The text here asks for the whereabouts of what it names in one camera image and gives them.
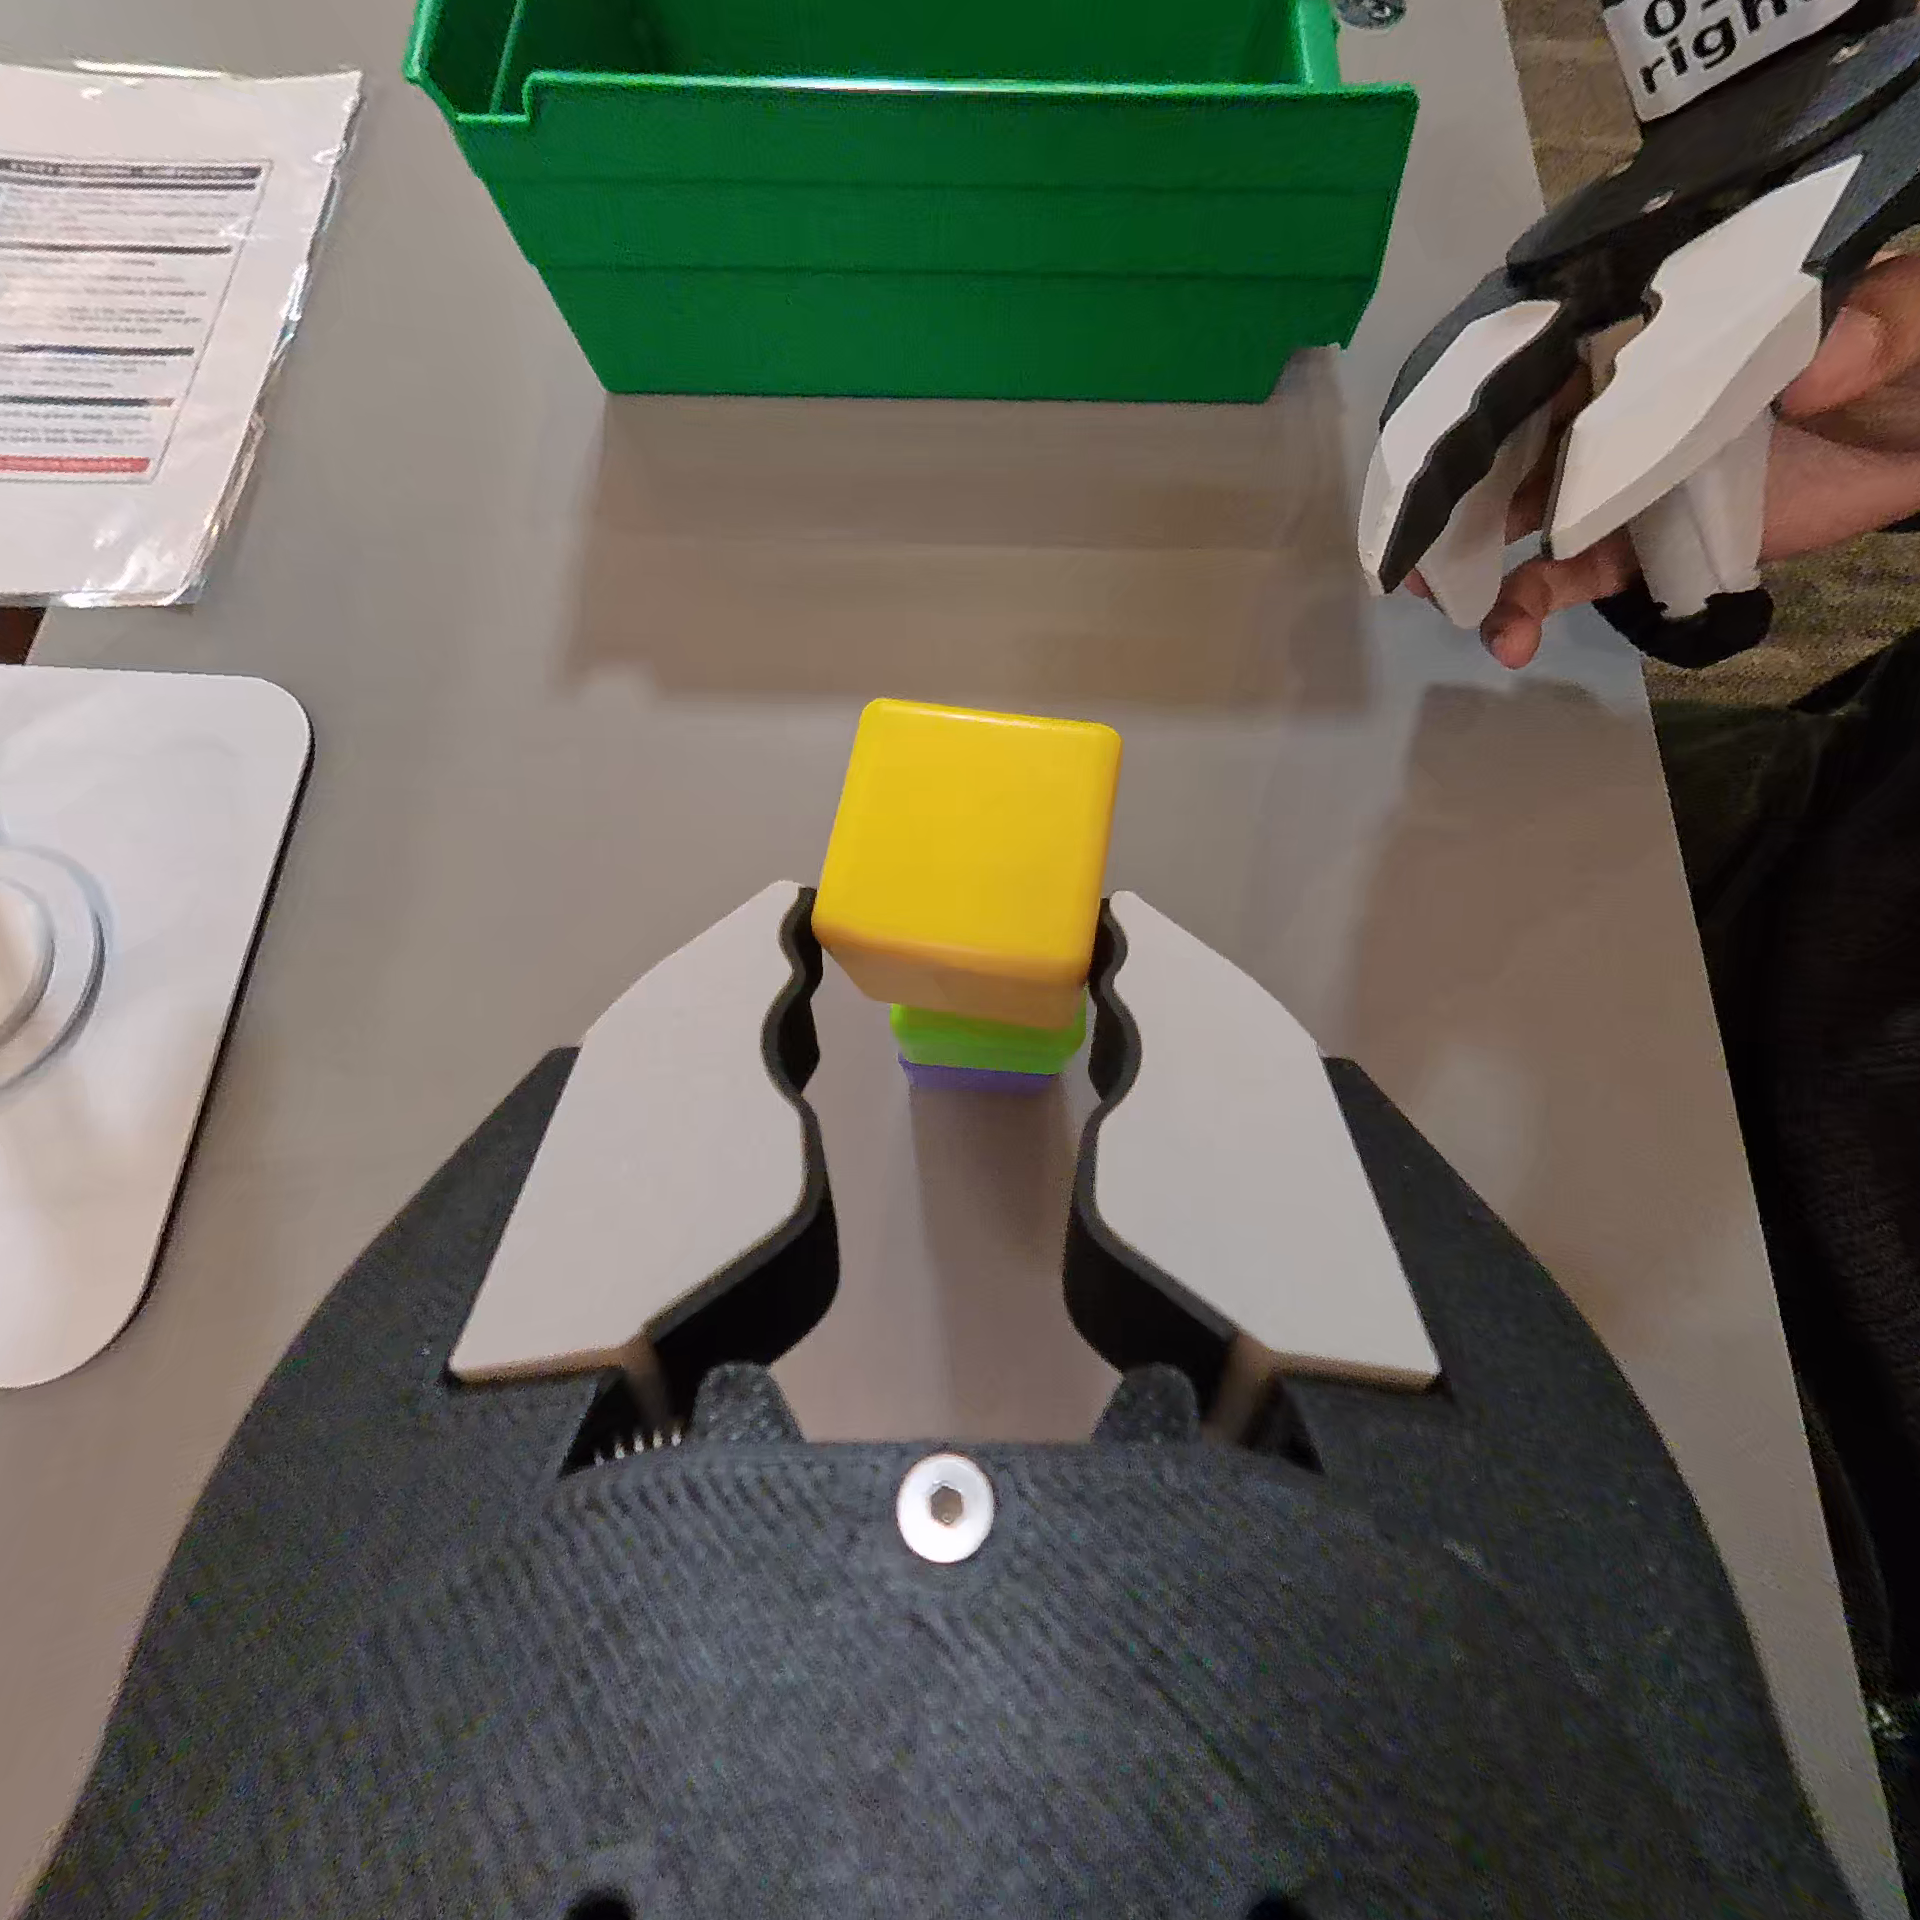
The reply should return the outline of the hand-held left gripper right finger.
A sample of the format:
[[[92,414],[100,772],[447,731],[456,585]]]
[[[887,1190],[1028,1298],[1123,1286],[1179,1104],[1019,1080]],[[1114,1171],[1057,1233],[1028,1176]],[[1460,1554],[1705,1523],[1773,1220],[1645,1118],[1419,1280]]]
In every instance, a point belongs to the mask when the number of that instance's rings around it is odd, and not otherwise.
[[[1064,1305],[1100,1361],[1179,1371],[1235,1439],[1283,1380],[1441,1384],[1323,1048],[1136,893],[1100,904],[1088,1071]]]

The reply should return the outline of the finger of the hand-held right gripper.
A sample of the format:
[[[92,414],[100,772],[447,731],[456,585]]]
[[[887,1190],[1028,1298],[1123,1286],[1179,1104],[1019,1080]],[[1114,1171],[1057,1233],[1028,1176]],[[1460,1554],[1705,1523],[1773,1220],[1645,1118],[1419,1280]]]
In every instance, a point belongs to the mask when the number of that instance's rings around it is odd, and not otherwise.
[[[1688,485],[1810,368],[1825,294],[1806,260],[1858,162],[1789,180],[1663,260],[1651,316],[1568,432],[1556,556],[1596,546]]]
[[[1358,568],[1373,594],[1421,581],[1458,626],[1545,626],[1502,556],[1586,332],[1586,288],[1517,277],[1484,277],[1429,328],[1397,372],[1363,481]]]

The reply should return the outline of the grey desk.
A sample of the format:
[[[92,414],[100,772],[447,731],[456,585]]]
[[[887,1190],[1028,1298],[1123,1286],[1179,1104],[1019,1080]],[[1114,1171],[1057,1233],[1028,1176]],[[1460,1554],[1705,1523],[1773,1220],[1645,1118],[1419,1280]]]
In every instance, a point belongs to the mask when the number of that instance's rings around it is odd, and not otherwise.
[[[1342,30],[1421,117],[1348,353],[1261,409],[609,400],[437,109],[413,5],[19,5],[13,63],[363,68],[350,178],[191,610],[32,663],[251,674],[313,769],[168,1261],[5,1396],[5,1913],[277,1354],[464,1137],[653,959],[821,876],[875,697],[1123,736],[1106,876],[1446,1152],[1663,1428],[1847,1885],[1902,1869],[1640,661],[1502,674],[1370,597],[1410,342],[1542,209],[1500,5]]]

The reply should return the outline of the laminated paper sheet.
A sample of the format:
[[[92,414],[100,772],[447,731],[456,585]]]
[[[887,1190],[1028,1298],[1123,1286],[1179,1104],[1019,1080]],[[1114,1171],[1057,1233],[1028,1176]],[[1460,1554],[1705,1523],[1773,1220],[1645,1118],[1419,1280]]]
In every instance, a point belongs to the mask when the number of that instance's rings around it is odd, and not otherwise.
[[[358,72],[5,66],[5,603],[198,597],[363,111]]]

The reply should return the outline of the lime green cube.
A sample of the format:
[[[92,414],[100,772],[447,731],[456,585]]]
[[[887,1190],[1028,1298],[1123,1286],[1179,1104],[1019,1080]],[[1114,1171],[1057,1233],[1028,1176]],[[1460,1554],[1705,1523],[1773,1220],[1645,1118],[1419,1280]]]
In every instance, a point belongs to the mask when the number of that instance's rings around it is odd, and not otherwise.
[[[896,1002],[898,1063],[915,1076],[1057,1079],[1088,1039],[1088,996],[1057,1030],[951,1015]]]

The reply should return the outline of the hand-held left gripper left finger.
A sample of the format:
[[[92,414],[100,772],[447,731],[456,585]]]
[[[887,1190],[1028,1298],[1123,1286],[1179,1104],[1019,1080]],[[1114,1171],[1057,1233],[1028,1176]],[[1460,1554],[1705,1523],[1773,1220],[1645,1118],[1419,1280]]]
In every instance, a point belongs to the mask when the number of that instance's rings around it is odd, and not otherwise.
[[[770,883],[580,1039],[450,1349],[460,1384],[627,1380],[690,1428],[715,1368],[768,1368],[829,1313],[812,889]]]

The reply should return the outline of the green plastic bin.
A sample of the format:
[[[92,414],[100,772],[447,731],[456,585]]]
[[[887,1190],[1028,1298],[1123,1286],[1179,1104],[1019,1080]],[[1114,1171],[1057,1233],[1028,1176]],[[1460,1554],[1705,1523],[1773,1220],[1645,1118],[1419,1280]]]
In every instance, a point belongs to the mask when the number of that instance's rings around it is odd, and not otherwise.
[[[1334,5],[419,5],[406,80],[611,396],[1264,401],[1419,123]]]

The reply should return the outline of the yellow cube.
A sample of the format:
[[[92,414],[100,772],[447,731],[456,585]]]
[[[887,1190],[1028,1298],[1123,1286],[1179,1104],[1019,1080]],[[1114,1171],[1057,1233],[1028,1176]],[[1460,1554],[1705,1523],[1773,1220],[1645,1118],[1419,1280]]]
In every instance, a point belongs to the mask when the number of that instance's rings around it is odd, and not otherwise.
[[[1091,974],[1120,765],[1120,731],[1084,719],[868,701],[812,938],[875,1002],[1069,1030]]]

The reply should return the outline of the person's dark clothing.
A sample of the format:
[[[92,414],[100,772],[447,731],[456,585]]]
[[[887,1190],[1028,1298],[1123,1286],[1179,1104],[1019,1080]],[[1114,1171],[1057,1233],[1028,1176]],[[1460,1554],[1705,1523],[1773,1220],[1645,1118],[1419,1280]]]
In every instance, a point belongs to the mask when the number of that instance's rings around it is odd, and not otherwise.
[[[1916,1698],[1916,635],[1655,736],[1847,1637]]]

